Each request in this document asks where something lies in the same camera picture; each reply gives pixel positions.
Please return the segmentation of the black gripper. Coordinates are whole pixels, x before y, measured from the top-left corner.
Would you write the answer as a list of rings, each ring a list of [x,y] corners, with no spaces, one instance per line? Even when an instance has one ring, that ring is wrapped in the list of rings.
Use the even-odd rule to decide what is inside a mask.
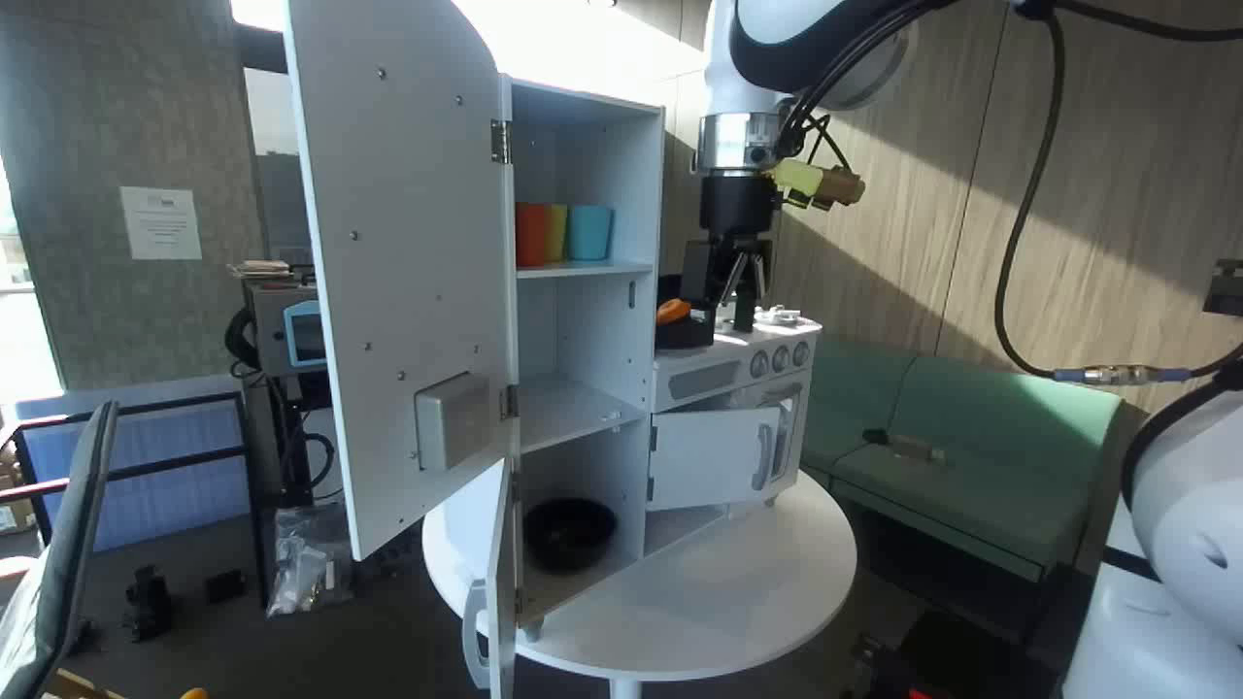
[[[752,310],[770,290],[766,256],[752,251],[770,231],[777,186],[770,176],[707,176],[700,186],[700,227],[707,242],[683,248],[681,295],[694,310],[716,310],[738,256],[733,331],[752,331]]]

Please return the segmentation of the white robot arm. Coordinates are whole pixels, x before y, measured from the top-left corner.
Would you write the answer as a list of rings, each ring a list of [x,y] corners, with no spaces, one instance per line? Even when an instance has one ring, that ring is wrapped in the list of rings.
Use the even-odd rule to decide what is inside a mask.
[[[730,248],[770,227],[774,168],[812,108],[881,44],[950,0],[709,0],[702,227]],[[1149,415],[1118,467],[1118,504],[1064,699],[1243,699],[1239,353],[1203,367],[1047,367],[1047,380],[1200,380]]]

